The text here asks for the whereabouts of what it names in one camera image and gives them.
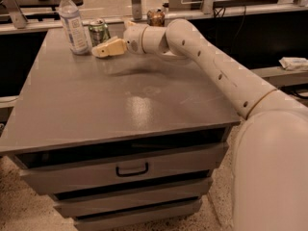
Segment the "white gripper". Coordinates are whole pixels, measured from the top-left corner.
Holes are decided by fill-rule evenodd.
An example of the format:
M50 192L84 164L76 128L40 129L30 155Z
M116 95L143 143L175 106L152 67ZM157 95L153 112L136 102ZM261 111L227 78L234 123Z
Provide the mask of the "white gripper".
M91 53L96 58L106 58L124 54L127 49L134 54L143 54L142 36L147 28L146 24L137 24L131 20L124 21L125 31L122 38L112 37L94 46Z

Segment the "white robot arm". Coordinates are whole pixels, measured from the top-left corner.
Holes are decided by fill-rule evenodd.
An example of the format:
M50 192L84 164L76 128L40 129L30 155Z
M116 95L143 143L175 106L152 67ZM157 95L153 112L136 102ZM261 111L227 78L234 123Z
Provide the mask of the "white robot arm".
M308 230L308 108L216 48L186 19L126 22L92 49L194 61L244 119L233 147L233 231Z

